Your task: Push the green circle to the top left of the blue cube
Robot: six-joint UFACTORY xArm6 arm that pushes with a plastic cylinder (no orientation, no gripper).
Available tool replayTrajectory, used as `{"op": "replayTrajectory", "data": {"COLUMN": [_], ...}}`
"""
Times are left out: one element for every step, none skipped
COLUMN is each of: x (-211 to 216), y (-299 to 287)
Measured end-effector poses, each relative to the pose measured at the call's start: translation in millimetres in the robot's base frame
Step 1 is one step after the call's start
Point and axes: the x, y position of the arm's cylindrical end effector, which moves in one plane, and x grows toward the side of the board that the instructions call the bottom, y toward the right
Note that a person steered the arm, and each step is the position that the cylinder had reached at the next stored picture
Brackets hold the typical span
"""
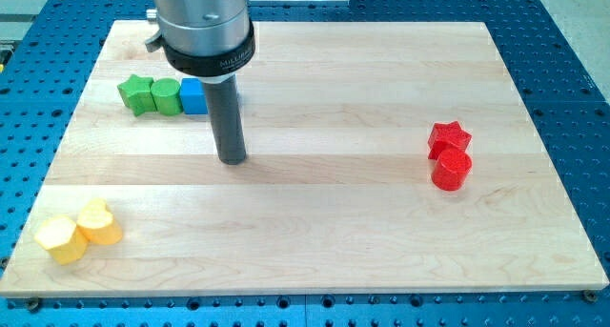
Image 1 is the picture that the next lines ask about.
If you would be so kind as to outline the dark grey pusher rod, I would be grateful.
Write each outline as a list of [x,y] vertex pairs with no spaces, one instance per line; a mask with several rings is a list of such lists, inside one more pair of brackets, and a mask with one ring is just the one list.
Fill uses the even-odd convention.
[[218,158],[238,165],[247,156],[235,76],[217,84],[203,84]]

